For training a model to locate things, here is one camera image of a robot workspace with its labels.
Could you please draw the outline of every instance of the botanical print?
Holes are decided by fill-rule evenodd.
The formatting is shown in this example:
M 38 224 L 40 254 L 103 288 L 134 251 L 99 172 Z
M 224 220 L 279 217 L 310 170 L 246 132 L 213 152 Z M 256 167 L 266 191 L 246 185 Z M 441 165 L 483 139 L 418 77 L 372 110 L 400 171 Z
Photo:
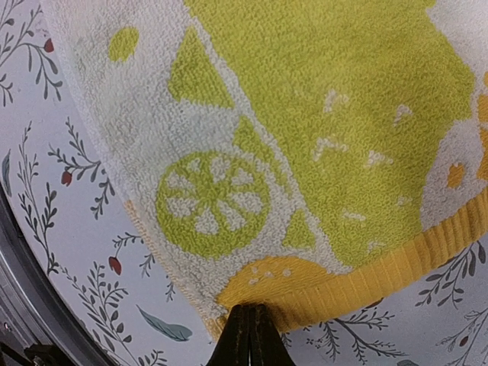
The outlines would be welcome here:
M 291 348 L 290 332 L 281 333 L 281 341 L 286 348 Z
M 51 190 L 49 183 L 46 183 L 46 197 L 44 198 L 44 206 L 42 207 L 36 201 L 33 193 L 32 184 L 35 177 L 39 175 L 37 168 L 39 162 L 37 161 L 37 154 L 29 156 L 25 151 L 25 143 L 28 139 L 28 134 L 32 128 L 32 121 L 28 127 L 24 129 L 24 135 L 22 136 L 22 142 L 18 146 L 21 153 L 21 161 L 18 163 L 19 172 L 18 178 L 21 180 L 24 186 L 24 191 L 18 194 L 21 202 L 21 208 L 26 213 L 24 217 L 27 225 L 30 227 L 34 234 L 34 240 L 42 245 L 44 252 L 46 253 L 47 268 L 46 273 L 49 276 L 51 272 L 59 273 L 59 263 L 54 258 L 54 253 L 50 251 L 47 242 L 47 231 L 54 227 L 53 218 L 57 213 L 57 208 L 53 207 L 54 199 L 56 198 L 56 191 Z
M 108 263 L 111 269 L 115 271 L 115 273 L 120 275 L 120 273 L 122 272 L 122 264 L 120 263 L 120 260 L 118 258 L 120 250 L 122 248 L 125 248 L 127 246 L 127 243 L 134 244 L 135 242 L 138 242 L 144 245 L 144 240 L 141 236 L 133 235 L 126 231 L 123 236 L 117 235 L 117 238 L 113 239 L 112 242 L 114 243 L 114 248 L 116 249 L 116 251 L 115 254 L 108 259 Z M 151 265 L 154 265 L 155 263 L 156 260 L 154 259 L 154 255 L 152 253 L 144 255 L 143 262 L 139 264 L 139 267 L 141 267 L 142 270 L 141 277 L 151 277 L 149 271 L 151 270 Z
M 365 307 L 345 318 L 336 318 L 326 323 L 320 323 L 318 328 L 323 331 L 323 335 L 319 338 L 307 338 L 307 344 L 314 346 L 316 349 L 324 348 L 326 350 L 325 355 L 335 362 L 341 354 L 340 343 L 344 341 L 341 339 L 344 333 L 341 333 L 341 335 L 338 333 L 338 329 L 342 328 L 349 335 L 349 338 L 352 338 L 352 351 L 358 362 L 362 364 L 367 364 L 368 362 L 367 353 L 392 358 L 405 356 L 406 354 L 397 350 L 397 347 L 392 342 L 376 339 L 375 335 L 373 341 L 361 336 L 361 334 L 364 334 L 364 330 L 361 328 L 374 332 L 381 331 L 387 328 L 387 322 L 395 317 L 388 311 L 380 315 L 376 308 L 378 304 L 379 302 L 373 303 L 369 307 Z M 310 332 L 310 327 L 305 327 L 303 331 Z
M 141 236 L 135 235 L 128 233 L 127 231 L 122 235 L 117 235 L 116 239 L 112 239 L 112 242 L 114 243 L 114 248 L 116 249 L 115 254 L 112 255 L 111 257 L 108 258 L 108 265 L 112 271 L 120 275 L 122 273 L 122 263 L 120 262 L 119 259 L 119 254 L 120 250 L 122 248 L 125 248 L 127 244 L 135 244 L 138 242 L 139 244 L 144 245 L 144 240 Z M 151 277 L 150 271 L 153 265 L 156 264 L 156 260 L 154 258 L 154 254 L 151 252 L 144 255 L 144 260 L 142 263 L 139 264 L 139 267 L 141 268 L 141 277 Z M 175 285 L 173 284 L 173 281 L 169 281 L 169 283 L 166 285 L 166 302 L 168 303 L 169 301 L 173 301 L 173 296 L 176 294 L 175 291 Z
M 104 214 L 104 204 L 108 204 L 108 197 L 115 196 L 114 188 L 107 177 L 107 172 L 101 166 L 100 160 L 90 159 L 88 157 L 83 139 L 75 131 L 75 127 L 70 123 L 69 117 L 65 125 L 68 127 L 70 137 L 69 145 L 75 150 L 76 157 L 74 155 L 67 156 L 59 148 L 54 149 L 51 145 L 47 155 L 55 156 L 57 162 L 64 165 L 64 171 L 61 174 L 61 183 L 66 187 L 71 184 L 74 175 L 76 176 L 76 180 L 79 181 L 85 173 L 88 173 L 91 183 L 94 183 L 101 176 L 101 180 L 99 179 L 98 181 L 98 187 L 101 189 L 100 196 L 95 197 L 95 205 L 90 207 L 90 210 L 95 215 L 95 219 L 98 220 L 98 217 Z
M 474 277 L 477 262 L 482 265 L 486 263 L 486 251 L 479 240 L 473 242 L 470 246 L 463 249 L 461 253 L 449 259 L 440 267 L 441 273 L 434 273 L 426 278 L 425 281 L 433 282 L 434 284 L 430 288 L 419 292 L 419 295 L 423 299 L 416 303 L 415 306 L 429 305 L 435 295 L 443 293 L 444 295 L 437 302 L 437 306 L 441 307 L 450 300 L 457 309 L 464 295 L 464 289 L 461 288 L 460 282 L 467 275 Z
M 186 342 L 193 334 L 193 332 L 186 326 L 180 326 L 179 324 L 168 324 L 163 322 L 161 319 L 146 313 L 139 306 L 137 306 L 137 308 L 145 321 L 147 321 L 151 327 L 176 342 Z
M 2 181 L 3 181 L 3 189 L 5 190 L 5 193 L 9 196 L 12 197 L 12 191 L 10 188 L 10 151 L 8 151 L 7 155 L 3 159 L 2 162 Z
M 173 284 L 173 281 L 169 281 L 169 283 L 166 285 L 166 288 L 168 289 L 165 292 L 166 295 L 166 302 L 168 303 L 169 301 L 173 301 L 173 296 L 176 295 L 175 291 L 175 285 Z
M 125 330 L 124 322 L 119 319 L 118 308 L 129 295 L 119 281 L 111 282 L 106 278 L 105 266 L 93 262 L 93 268 L 87 276 L 88 283 L 80 284 L 76 276 L 71 276 L 68 268 L 61 268 L 62 273 L 78 292 L 83 306 L 88 310 L 87 315 L 93 319 L 97 329 L 91 333 L 98 344 L 118 364 L 140 366 L 161 365 L 166 366 L 162 351 L 152 350 L 149 355 L 136 357 L 128 345 L 132 342 L 132 335 Z
M 59 89 L 63 86 L 63 81 L 53 80 L 53 75 L 58 74 L 58 68 L 54 61 L 47 55 L 54 51 L 53 42 L 48 39 L 43 46 L 29 41 L 27 36 L 34 36 L 34 22 L 39 18 L 40 5 L 37 9 L 30 10 L 30 18 L 23 21 L 20 31 L 14 31 L 16 20 L 11 16 L 12 12 L 24 3 L 25 0 L 5 0 L 2 13 L 0 15 L 0 89 L 2 90 L 2 105 L 5 107 L 8 102 L 13 103 L 12 95 L 13 82 L 9 82 L 7 72 L 4 71 L 5 62 L 21 48 L 27 49 L 27 69 L 31 72 L 34 68 L 33 54 L 37 58 L 39 69 L 37 70 L 36 85 L 43 80 L 43 98 L 47 99 L 50 90 L 54 90 L 56 98 L 61 101 Z
M 437 345 L 447 347 L 449 353 L 463 349 L 461 356 L 448 362 L 445 366 L 472 365 L 472 357 L 483 357 L 485 364 L 488 359 L 488 341 L 486 340 L 486 320 L 488 307 L 482 311 L 472 310 L 464 315 L 467 324 L 454 335 L 442 339 Z

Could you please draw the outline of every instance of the red berry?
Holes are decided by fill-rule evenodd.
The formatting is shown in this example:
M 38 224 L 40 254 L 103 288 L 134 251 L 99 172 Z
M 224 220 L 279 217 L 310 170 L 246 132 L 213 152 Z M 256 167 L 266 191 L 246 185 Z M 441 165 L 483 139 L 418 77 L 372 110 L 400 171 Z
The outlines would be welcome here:
M 109 257 L 108 258 L 108 265 L 110 266 L 112 271 L 115 271 L 118 275 L 122 272 L 122 264 L 119 262 L 119 260 L 115 257 Z
M 61 184 L 66 185 L 66 187 L 68 187 L 71 184 L 72 179 L 73 179 L 72 174 L 67 170 L 65 170 L 61 175 Z
M 53 41 L 51 39 L 47 40 L 46 43 L 44 44 L 44 50 L 47 53 L 54 51 Z
M 462 340 L 459 342 L 459 346 L 462 347 L 466 343 L 467 343 L 467 335 L 464 338 L 462 338 Z

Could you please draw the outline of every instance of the dark leaf branch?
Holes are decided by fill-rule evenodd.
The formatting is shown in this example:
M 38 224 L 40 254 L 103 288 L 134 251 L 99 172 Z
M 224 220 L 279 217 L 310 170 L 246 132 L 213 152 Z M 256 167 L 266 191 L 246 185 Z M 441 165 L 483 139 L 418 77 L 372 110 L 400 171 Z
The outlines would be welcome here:
M 141 236 L 139 235 L 133 235 L 131 233 L 125 232 L 123 236 L 117 235 L 116 239 L 112 239 L 112 242 L 114 243 L 114 248 L 116 249 L 116 252 L 114 254 L 114 257 L 112 258 L 118 258 L 120 250 L 122 248 L 125 248 L 127 244 L 135 244 L 136 242 L 139 244 L 144 244 L 144 240 Z M 149 271 L 152 269 L 152 265 L 156 263 L 156 260 L 154 259 L 154 255 L 152 253 L 144 255 L 144 260 L 141 264 L 139 264 L 139 267 L 141 268 L 141 277 L 147 276 L 151 277 L 151 274 Z M 172 294 L 174 291 L 172 290 L 172 293 L 166 292 L 166 296 L 170 296 L 172 300 Z
M 105 280 L 105 266 L 93 262 L 93 269 L 87 276 L 88 285 L 80 285 L 76 276 L 69 275 L 67 268 L 62 271 L 72 286 L 78 291 L 78 296 L 82 300 L 83 306 L 88 310 L 87 315 L 95 322 L 97 329 L 92 330 L 92 334 L 100 344 L 107 347 L 112 354 L 118 354 L 115 351 L 115 345 L 121 345 L 132 361 L 136 359 L 127 348 L 127 344 L 132 342 L 132 335 L 126 333 L 124 322 L 119 320 L 120 301 L 128 295 L 125 288 L 120 287 L 118 281 L 115 283 Z
M 163 351 L 156 351 L 155 349 L 149 355 L 139 357 L 137 360 L 140 366 L 166 366 L 166 360 L 163 358 Z
M 165 292 L 166 295 L 166 302 L 168 303 L 169 301 L 173 301 L 173 296 L 176 295 L 175 291 L 175 284 L 173 284 L 173 281 L 170 281 L 166 285 L 167 291 Z
M 314 345 L 317 349 L 325 348 L 326 355 L 333 361 L 340 355 L 339 343 L 341 341 L 337 329 L 334 326 L 340 326 L 353 339 L 352 351 L 355 357 L 362 364 L 367 364 L 367 353 L 374 353 L 377 356 L 384 357 L 400 357 L 406 355 L 398 351 L 396 346 L 391 342 L 382 342 L 374 340 L 369 342 L 362 338 L 355 329 L 366 327 L 369 330 L 383 330 L 388 327 L 387 321 L 394 318 L 394 315 L 389 315 L 385 312 L 383 315 L 378 315 L 375 308 L 365 308 L 359 313 L 353 314 L 348 319 L 333 319 L 327 323 L 320 323 L 319 328 L 324 332 L 323 336 L 318 339 L 307 339 L 307 344 Z
M 11 11 L 22 4 L 24 0 L 19 0 L 17 2 L 11 2 L 11 7 L 7 10 L 7 5 L 5 4 L 4 11 L 2 12 L 2 16 L 0 17 L 0 32 L 2 31 L 2 28 L 4 26 L 13 26 L 15 23 L 14 18 L 10 18 L 10 13 Z M 48 57 L 47 53 L 52 52 L 52 47 L 47 48 L 47 45 L 45 44 L 43 47 L 38 46 L 34 43 L 31 43 L 30 41 L 26 41 L 25 37 L 33 37 L 34 32 L 32 31 L 32 25 L 34 23 L 34 20 L 38 17 L 38 15 L 42 11 L 40 10 L 40 6 L 37 7 L 37 10 L 31 10 L 30 11 L 30 20 L 25 21 L 20 29 L 20 32 L 17 36 L 17 39 L 15 39 L 15 35 L 11 34 L 9 31 L 5 33 L 5 37 L 3 37 L 3 43 L 0 43 L 0 69 L 2 69 L 2 66 L 5 64 L 5 62 L 14 54 L 17 50 L 19 50 L 22 47 L 27 48 L 27 68 L 28 71 L 31 72 L 33 69 L 33 54 L 37 55 L 37 59 L 39 62 L 39 69 L 37 70 L 35 82 L 36 84 L 39 84 L 41 79 L 44 82 L 44 89 L 43 89 L 43 97 L 44 99 L 47 99 L 49 95 L 49 90 L 53 89 L 56 93 L 57 99 L 60 101 L 61 100 L 61 94 L 59 93 L 59 89 L 63 86 L 63 82 L 58 80 L 54 81 L 52 78 L 52 75 L 57 75 L 59 73 L 59 70 L 54 63 L 54 61 L 51 60 L 51 58 Z M 3 101 L 3 106 L 5 107 L 7 105 L 7 101 L 10 101 L 10 103 L 13 103 L 14 99 L 12 97 L 11 93 L 11 88 L 13 86 L 12 82 L 7 82 L 7 75 L 4 74 L 0 76 L 0 88 L 2 89 L 2 101 Z
M 459 332 L 443 338 L 439 343 L 436 344 L 437 346 L 443 345 L 447 347 L 448 352 L 453 352 L 456 347 L 466 349 L 461 357 L 448 362 L 445 366 L 464 365 L 464 362 L 467 360 L 467 356 L 471 352 L 474 342 L 480 335 L 480 330 L 483 329 L 482 325 L 486 322 L 487 317 L 488 308 L 481 312 L 474 310 L 469 312 L 464 316 L 464 318 L 468 321 L 466 326 L 464 326 Z
M 416 303 L 416 307 L 425 304 L 429 305 L 435 295 L 441 292 L 447 292 L 447 296 L 440 299 L 437 305 L 441 307 L 451 300 L 457 309 L 457 304 L 463 300 L 464 294 L 464 289 L 459 285 L 459 282 L 464 280 L 467 275 L 474 277 L 477 262 L 480 264 L 486 263 L 486 251 L 480 241 L 473 242 L 461 253 L 450 259 L 441 267 L 444 269 L 443 272 L 431 274 L 426 278 L 426 282 L 432 282 L 434 284 L 430 288 L 419 292 L 419 296 L 422 296 L 423 299 Z
M 100 160 L 90 159 L 85 151 L 85 144 L 83 139 L 80 138 L 79 133 L 75 131 L 74 126 L 70 123 L 69 117 L 65 125 L 68 127 L 68 134 L 70 136 L 69 145 L 75 150 L 75 156 L 68 156 L 61 152 L 60 148 L 53 148 L 50 145 L 50 151 L 48 156 L 54 156 L 58 163 L 64 165 L 64 171 L 62 175 L 62 183 L 69 185 L 71 183 L 72 176 L 76 177 L 79 181 L 87 173 L 90 175 L 90 182 L 94 183 L 97 180 L 98 173 L 104 176 L 104 180 L 98 183 L 98 187 L 101 189 L 101 193 L 98 197 L 95 197 L 95 205 L 90 207 L 90 211 L 94 214 L 95 219 L 104 213 L 104 205 L 109 203 L 108 198 L 115 196 L 115 190 L 109 178 L 106 176 L 106 171 L 101 167 Z
M 32 54 L 37 55 L 37 59 L 39 60 L 39 69 L 37 70 L 36 75 L 36 85 L 40 83 L 40 80 L 42 78 L 42 80 L 44 81 L 44 99 L 47 99 L 47 97 L 49 96 L 49 89 L 51 87 L 52 89 L 54 89 L 58 101 L 61 101 L 61 94 L 59 93 L 59 89 L 63 86 L 63 81 L 59 80 L 57 82 L 54 82 L 51 78 L 50 74 L 57 75 L 59 71 L 54 61 L 52 61 L 51 58 L 46 55 L 44 47 L 28 42 L 20 43 L 18 46 L 27 47 L 27 68 L 29 72 L 32 71 Z
M 288 337 L 289 335 L 289 332 L 281 333 L 281 341 L 286 348 L 291 348 L 291 339 Z
M 43 210 L 40 210 L 32 189 L 32 181 L 34 177 L 39 175 L 37 172 L 37 167 L 39 166 L 37 154 L 34 154 L 34 157 L 30 159 L 25 151 L 25 143 L 27 142 L 31 127 L 32 121 L 24 129 L 22 142 L 19 144 L 21 161 L 18 163 L 19 172 L 17 176 L 24 186 L 24 191 L 18 194 L 18 197 L 21 202 L 21 208 L 26 213 L 24 218 L 33 232 L 34 240 L 41 244 L 44 249 L 47 258 L 47 275 L 50 275 L 51 272 L 59 273 L 59 263 L 56 261 L 54 253 L 50 251 L 47 242 L 47 231 L 54 227 L 53 218 L 57 213 L 57 208 L 53 206 L 56 191 L 52 191 L 49 183 L 46 183 L 47 194 L 44 198 Z

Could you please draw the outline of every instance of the blue feather print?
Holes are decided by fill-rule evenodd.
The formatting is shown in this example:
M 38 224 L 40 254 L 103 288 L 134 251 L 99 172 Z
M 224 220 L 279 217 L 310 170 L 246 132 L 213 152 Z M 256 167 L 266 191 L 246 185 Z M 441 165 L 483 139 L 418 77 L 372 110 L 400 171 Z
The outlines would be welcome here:
M 193 334 L 186 326 L 165 323 L 161 319 L 146 313 L 138 305 L 137 309 L 139 309 L 141 315 L 151 327 L 176 342 L 186 342 Z

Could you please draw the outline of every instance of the fabric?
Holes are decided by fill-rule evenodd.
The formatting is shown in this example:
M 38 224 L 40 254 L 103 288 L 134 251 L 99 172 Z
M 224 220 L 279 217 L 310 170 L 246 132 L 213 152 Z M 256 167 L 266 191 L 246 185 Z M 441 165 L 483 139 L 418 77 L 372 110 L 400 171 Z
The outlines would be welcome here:
M 114 187 L 214 335 L 236 303 L 281 329 L 355 310 L 486 232 L 469 5 L 43 3 Z

